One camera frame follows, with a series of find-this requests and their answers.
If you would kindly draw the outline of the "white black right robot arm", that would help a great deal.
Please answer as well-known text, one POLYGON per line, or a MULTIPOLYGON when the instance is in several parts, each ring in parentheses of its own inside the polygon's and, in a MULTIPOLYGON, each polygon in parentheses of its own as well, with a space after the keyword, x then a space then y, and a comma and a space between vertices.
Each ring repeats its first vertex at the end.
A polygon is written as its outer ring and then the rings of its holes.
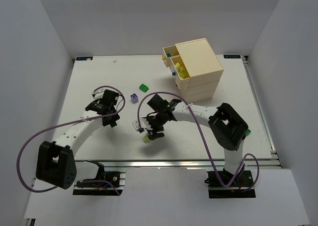
POLYGON ((147 104, 155 112, 154 116, 140 117, 141 106, 137 110, 135 129, 147 131, 150 140, 164 137, 164 124, 170 121, 194 123, 198 127, 209 158, 212 155, 207 147, 201 126, 209 127, 217 141, 224 149, 224 170, 237 175, 243 169, 243 144, 248 130, 247 123, 228 103, 219 107, 204 107, 186 102, 182 97, 171 93, 175 99, 170 102, 162 99, 159 92, 148 94, 147 104))

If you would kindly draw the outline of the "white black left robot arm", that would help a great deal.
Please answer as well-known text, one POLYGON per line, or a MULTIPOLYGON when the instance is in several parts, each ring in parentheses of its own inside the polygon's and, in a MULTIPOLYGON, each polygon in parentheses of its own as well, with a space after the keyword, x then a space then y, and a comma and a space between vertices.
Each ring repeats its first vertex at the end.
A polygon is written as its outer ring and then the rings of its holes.
POLYGON ((76 179, 75 155, 92 133, 102 126, 115 127, 120 119, 116 111, 118 90, 98 89, 94 100, 84 109, 83 116, 52 142, 44 141, 38 151, 36 178, 54 186, 68 189, 76 179))

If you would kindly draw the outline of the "cream plastic drawer cabinet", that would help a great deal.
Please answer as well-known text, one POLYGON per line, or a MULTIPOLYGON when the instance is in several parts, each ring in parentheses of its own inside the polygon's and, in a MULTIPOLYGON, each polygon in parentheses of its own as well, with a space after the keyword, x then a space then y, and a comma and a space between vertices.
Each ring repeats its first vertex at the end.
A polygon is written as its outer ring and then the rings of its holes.
POLYGON ((218 60, 211 45, 205 38, 174 44, 181 56, 190 78, 181 79, 176 73, 171 58, 164 62, 170 69, 175 82, 186 88, 189 103, 210 99, 219 84, 224 68, 218 60))

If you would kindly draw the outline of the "lime green lego front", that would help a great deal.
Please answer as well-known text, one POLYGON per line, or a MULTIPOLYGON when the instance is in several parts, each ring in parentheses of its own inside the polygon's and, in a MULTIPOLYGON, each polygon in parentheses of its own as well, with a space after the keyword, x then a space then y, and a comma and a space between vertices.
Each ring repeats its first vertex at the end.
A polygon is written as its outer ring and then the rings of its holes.
POLYGON ((149 135, 145 135, 145 136, 143 137, 143 142, 144 142, 144 143, 149 143, 150 141, 151 141, 151 139, 150 139, 149 135))

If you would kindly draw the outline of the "lime green small lego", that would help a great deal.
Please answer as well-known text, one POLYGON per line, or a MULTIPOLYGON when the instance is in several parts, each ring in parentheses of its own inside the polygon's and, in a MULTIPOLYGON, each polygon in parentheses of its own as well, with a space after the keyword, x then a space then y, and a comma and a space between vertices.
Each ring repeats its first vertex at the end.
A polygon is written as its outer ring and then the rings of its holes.
POLYGON ((187 78, 188 73, 186 70, 181 70, 178 73, 181 78, 187 78))

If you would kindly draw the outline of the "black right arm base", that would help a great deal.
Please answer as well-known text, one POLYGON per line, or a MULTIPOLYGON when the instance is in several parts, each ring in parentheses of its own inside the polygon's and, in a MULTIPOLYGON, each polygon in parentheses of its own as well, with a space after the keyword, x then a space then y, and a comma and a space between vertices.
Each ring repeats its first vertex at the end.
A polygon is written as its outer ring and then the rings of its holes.
POLYGON ((257 166, 256 178, 253 179, 250 170, 244 168, 238 173, 229 187, 224 187, 217 178, 215 171, 207 171, 207 178, 204 183, 208 187, 210 199, 240 199, 255 198, 254 186, 259 178, 259 165, 257 166))

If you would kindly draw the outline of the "dark green lego front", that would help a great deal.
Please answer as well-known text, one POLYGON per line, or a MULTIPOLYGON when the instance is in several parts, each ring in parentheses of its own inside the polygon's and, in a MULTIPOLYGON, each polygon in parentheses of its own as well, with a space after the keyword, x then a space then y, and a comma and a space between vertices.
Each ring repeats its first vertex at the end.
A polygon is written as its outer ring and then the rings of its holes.
POLYGON ((110 126, 111 126, 111 128, 113 128, 113 127, 117 126, 117 123, 116 122, 111 122, 110 126))

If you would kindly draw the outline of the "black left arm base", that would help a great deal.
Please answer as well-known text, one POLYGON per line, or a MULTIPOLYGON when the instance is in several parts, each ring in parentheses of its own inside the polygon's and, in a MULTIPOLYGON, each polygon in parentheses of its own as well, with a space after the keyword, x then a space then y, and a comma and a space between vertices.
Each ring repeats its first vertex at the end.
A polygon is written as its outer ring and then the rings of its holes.
POLYGON ((75 196, 120 196, 123 192, 126 170, 86 160, 76 163, 75 196))

